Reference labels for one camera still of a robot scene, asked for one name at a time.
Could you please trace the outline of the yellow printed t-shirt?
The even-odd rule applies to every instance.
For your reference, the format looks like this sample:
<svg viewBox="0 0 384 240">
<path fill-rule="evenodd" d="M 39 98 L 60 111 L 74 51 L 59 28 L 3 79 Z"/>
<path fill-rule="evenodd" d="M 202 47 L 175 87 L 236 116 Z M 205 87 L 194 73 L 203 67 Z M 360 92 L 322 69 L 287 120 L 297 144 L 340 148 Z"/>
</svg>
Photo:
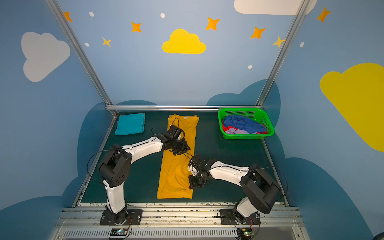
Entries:
<svg viewBox="0 0 384 240">
<path fill-rule="evenodd" d="M 162 166 L 159 179 L 158 199 L 179 199 L 193 198 L 193 190 L 190 189 L 189 176 L 192 173 L 188 170 L 190 158 L 195 154 L 195 142 L 199 117 L 171 115 L 168 118 L 168 128 L 171 124 L 181 128 L 185 134 L 185 140 L 190 150 L 185 155 L 174 155 L 165 151 L 162 159 Z"/>
</svg>

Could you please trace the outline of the green plastic laundry basket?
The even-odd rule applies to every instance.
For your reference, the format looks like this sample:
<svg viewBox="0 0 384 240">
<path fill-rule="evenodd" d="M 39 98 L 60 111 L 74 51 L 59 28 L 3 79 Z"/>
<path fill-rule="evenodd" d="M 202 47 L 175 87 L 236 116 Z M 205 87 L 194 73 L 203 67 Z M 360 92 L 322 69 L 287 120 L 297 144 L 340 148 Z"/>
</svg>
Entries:
<svg viewBox="0 0 384 240">
<path fill-rule="evenodd" d="M 267 128 L 268 134 L 266 135 L 228 135 L 222 129 L 222 120 L 230 115 L 238 115 L 248 117 Z M 272 122 L 268 116 L 268 114 L 261 109 L 221 109 L 218 111 L 219 125 L 220 130 L 223 134 L 223 137 L 227 140 L 256 140 L 256 139 L 264 139 L 266 137 L 270 137 L 275 133 L 275 129 L 272 125 Z"/>
</svg>

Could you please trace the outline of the folded teal t-shirt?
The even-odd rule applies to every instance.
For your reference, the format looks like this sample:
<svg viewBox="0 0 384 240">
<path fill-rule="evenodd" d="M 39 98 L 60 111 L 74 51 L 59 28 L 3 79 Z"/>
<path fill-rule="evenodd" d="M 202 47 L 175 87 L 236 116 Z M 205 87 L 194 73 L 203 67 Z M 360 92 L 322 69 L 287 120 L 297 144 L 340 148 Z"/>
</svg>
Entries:
<svg viewBox="0 0 384 240">
<path fill-rule="evenodd" d="M 115 135 L 126 136 L 143 133 L 145 129 L 145 113 L 121 115 L 118 118 Z"/>
</svg>

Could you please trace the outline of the red t-shirt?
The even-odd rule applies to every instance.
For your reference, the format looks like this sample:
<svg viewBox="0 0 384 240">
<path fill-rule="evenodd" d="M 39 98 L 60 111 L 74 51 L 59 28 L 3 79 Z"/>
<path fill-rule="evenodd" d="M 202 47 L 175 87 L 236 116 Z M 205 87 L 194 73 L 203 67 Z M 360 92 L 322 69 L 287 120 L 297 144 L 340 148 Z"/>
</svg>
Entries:
<svg viewBox="0 0 384 240">
<path fill-rule="evenodd" d="M 222 121 L 222 129 L 223 129 L 223 131 L 225 132 L 229 128 L 235 128 L 235 127 L 233 127 L 233 126 L 225 127 L 224 126 L 224 122 Z M 264 132 L 254 132 L 254 133 L 249 133 L 249 134 L 253 134 L 253 135 L 266 135 L 266 134 L 268 134 L 268 132 L 267 131 L 264 131 Z"/>
</svg>

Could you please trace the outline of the lavender t-shirt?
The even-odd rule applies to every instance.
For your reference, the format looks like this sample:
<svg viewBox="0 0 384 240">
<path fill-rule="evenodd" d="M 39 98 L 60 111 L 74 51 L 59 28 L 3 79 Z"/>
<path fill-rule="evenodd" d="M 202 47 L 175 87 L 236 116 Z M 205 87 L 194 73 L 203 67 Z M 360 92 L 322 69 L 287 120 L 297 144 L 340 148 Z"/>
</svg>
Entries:
<svg viewBox="0 0 384 240">
<path fill-rule="evenodd" d="M 228 135 L 248 135 L 249 133 L 245 130 L 235 129 L 235 128 L 229 128 L 225 131 Z"/>
</svg>

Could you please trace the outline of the right green circuit board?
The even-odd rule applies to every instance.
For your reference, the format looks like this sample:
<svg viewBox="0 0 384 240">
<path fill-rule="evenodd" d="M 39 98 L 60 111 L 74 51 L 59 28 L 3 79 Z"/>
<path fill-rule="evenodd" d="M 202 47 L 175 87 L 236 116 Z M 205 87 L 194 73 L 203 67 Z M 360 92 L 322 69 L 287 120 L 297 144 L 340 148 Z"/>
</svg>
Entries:
<svg viewBox="0 0 384 240">
<path fill-rule="evenodd" d="M 251 240 L 254 237 L 254 232 L 246 228 L 237 228 L 237 240 Z"/>
</svg>

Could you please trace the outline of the green circuit board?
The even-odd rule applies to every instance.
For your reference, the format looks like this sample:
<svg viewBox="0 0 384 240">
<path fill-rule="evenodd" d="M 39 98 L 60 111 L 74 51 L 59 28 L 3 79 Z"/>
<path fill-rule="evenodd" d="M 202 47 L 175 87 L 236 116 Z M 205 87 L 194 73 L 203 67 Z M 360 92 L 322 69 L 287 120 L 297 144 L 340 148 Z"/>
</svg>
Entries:
<svg viewBox="0 0 384 240">
<path fill-rule="evenodd" d="M 128 229 L 111 229 L 109 240 L 124 240 L 128 233 Z"/>
<path fill-rule="evenodd" d="M 246 228 L 237 228 L 237 240 L 251 240 L 254 237 L 254 232 Z"/>
</svg>

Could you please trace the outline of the blue t-shirt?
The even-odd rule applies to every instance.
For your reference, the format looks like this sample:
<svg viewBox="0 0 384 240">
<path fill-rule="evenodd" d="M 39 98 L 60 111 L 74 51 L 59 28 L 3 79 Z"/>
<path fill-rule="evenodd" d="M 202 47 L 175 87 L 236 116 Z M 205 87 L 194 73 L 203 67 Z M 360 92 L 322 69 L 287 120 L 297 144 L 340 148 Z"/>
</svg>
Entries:
<svg viewBox="0 0 384 240">
<path fill-rule="evenodd" d="M 222 121 L 224 122 L 225 127 L 233 126 L 249 133 L 267 131 L 267 128 L 264 125 L 244 116 L 230 115 L 225 117 Z"/>
</svg>

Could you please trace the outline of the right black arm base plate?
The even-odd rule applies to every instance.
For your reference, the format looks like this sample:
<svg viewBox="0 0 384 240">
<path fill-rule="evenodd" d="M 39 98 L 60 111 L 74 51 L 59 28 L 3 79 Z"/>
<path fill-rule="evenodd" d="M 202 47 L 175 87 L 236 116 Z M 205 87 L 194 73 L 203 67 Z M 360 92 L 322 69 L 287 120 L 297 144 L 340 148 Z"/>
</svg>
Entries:
<svg viewBox="0 0 384 240">
<path fill-rule="evenodd" d="M 261 223 L 259 212 L 255 212 L 249 217 L 243 217 L 233 210 L 221 209 L 219 210 L 218 216 L 220 217 L 222 225 L 259 225 Z"/>
</svg>

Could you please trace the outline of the horizontal aluminium frame bar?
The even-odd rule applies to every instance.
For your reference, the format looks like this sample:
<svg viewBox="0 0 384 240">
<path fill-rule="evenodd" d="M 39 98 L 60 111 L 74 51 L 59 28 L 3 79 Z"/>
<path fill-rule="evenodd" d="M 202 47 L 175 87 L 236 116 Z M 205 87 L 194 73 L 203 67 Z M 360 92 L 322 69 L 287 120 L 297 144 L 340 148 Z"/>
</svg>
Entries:
<svg viewBox="0 0 384 240">
<path fill-rule="evenodd" d="M 107 111 L 116 112 L 215 112 L 220 109 L 263 109 L 263 106 L 158 106 L 158 105 L 106 105 Z"/>
</svg>

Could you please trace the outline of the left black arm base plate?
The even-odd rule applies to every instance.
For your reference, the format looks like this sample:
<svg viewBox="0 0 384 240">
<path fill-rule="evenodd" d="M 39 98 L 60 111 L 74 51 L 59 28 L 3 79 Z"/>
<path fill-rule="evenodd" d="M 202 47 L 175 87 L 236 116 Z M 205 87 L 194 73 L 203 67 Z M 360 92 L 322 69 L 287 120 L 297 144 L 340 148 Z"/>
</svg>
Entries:
<svg viewBox="0 0 384 240">
<path fill-rule="evenodd" d="M 100 226 L 138 226 L 142 219 L 142 210 L 122 210 L 114 214 L 109 209 L 103 211 Z"/>
</svg>

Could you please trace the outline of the aluminium mounting rail base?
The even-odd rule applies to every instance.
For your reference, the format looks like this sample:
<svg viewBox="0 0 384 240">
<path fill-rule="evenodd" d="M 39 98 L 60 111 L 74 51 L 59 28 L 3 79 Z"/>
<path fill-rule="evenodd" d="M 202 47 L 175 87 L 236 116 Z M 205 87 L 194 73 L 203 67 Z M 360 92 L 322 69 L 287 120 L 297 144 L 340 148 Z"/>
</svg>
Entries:
<svg viewBox="0 0 384 240">
<path fill-rule="evenodd" d="M 251 240 L 307 240 L 309 234 L 297 208 L 276 203 L 259 225 L 222 225 L 219 210 L 233 203 L 130 203 L 142 210 L 138 226 L 100 226 L 104 204 L 81 204 L 63 209 L 52 240 L 109 240 L 111 229 L 128 229 L 124 240 L 236 240 L 237 228 L 254 232 Z"/>
</svg>

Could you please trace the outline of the right aluminium frame post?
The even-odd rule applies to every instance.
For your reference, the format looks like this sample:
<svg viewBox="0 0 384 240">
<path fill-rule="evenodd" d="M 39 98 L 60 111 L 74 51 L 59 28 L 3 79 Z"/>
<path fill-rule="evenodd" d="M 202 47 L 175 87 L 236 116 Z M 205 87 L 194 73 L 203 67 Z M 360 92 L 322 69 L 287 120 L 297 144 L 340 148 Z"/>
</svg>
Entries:
<svg viewBox="0 0 384 240">
<path fill-rule="evenodd" d="M 276 61 L 273 65 L 273 68 L 267 78 L 267 81 L 265 82 L 262 91 L 258 97 L 258 100 L 256 102 L 256 107 L 263 108 L 263 104 L 265 102 L 265 99 L 267 98 L 268 93 L 270 92 L 270 89 L 276 80 L 279 71 L 284 63 L 284 60 L 295 40 L 296 35 L 298 34 L 300 27 L 307 15 L 307 10 L 310 8 L 310 0 L 304 0 L 299 5 L 298 11 L 293 19 L 292 24 L 290 25 L 290 28 L 288 30 L 288 33 L 286 35 L 286 40 L 283 42 L 283 45 L 280 47 L 278 56 L 276 58 Z"/>
</svg>

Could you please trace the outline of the aluminium frame post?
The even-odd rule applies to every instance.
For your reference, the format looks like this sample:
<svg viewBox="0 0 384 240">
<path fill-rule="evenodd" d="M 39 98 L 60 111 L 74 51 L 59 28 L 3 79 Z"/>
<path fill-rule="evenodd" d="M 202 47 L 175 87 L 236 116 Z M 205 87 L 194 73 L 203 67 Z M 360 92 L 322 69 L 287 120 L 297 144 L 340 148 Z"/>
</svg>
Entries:
<svg viewBox="0 0 384 240">
<path fill-rule="evenodd" d="M 59 2 L 53 1 L 53 0 L 45 0 L 45 3 L 49 7 L 51 13 L 55 17 L 60 28 L 62 29 L 63 33 L 67 37 L 71 46 L 73 47 L 76 55 L 78 56 L 80 62 L 82 63 L 83 67 L 85 68 L 91 81 L 93 82 L 94 86 L 96 87 L 96 89 L 97 89 L 99 95 L 101 96 L 102 100 L 104 101 L 106 107 L 108 107 L 109 105 L 112 105 L 113 103 L 112 103 L 110 97 L 108 96 L 106 89 L 104 88 L 100 78 L 98 77 L 98 75 L 97 75 L 95 69 L 93 68 L 90 60 L 88 59 L 88 57 L 87 57 L 80 41 L 78 40 L 76 34 L 74 33 L 73 29 L 71 28 L 70 22 L 66 19 L 65 14 L 62 11 L 62 8 L 61 8 Z"/>
<path fill-rule="evenodd" d="M 270 92 L 270 89 L 276 80 L 279 71 L 284 63 L 284 60 L 295 40 L 296 35 L 298 34 L 300 27 L 307 15 L 307 10 L 310 8 L 310 0 L 304 0 L 299 5 L 298 11 L 293 19 L 292 24 L 290 25 L 290 28 L 288 30 L 288 33 L 286 35 L 286 40 L 283 42 L 283 45 L 280 47 L 278 56 L 276 58 L 276 61 L 273 65 L 273 68 L 267 78 L 267 81 L 265 82 L 262 91 L 258 97 L 258 100 L 256 102 L 256 107 L 263 108 L 263 104 L 265 102 L 265 99 L 267 98 L 268 93 Z"/>
</svg>

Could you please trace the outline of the left aluminium frame post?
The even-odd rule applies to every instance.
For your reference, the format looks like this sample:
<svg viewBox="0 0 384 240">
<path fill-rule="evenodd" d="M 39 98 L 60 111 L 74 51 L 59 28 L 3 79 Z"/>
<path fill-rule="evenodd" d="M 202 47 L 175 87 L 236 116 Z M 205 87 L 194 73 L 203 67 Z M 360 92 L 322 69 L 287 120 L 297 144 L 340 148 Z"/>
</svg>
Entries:
<svg viewBox="0 0 384 240">
<path fill-rule="evenodd" d="M 96 87 L 96 89 L 97 89 L 99 95 L 101 96 L 102 100 L 104 101 L 106 107 L 108 107 L 109 105 L 112 105 L 113 103 L 112 103 L 110 97 L 108 96 L 106 89 L 104 88 L 100 78 L 98 77 L 98 75 L 97 75 L 95 69 L 93 68 L 90 60 L 88 59 L 88 57 L 87 57 L 80 41 L 78 40 L 76 34 L 74 33 L 73 29 L 71 28 L 70 22 L 66 19 L 65 14 L 62 11 L 62 8 L 61 8 L 59 2 L 53 1 L 53 0 L 45 0 L 45 3 L 49 7 L 51 13 L 55 17 L 60 28 L 62 29 L 63 33 L 67 37 L 71 46 L 73 47 L 76 55 L 78 56 L 80 62 L 82 63 L 83 67 L 85 68 L 91 81 L 93 82 L 94 86 Z"/>
</svg>

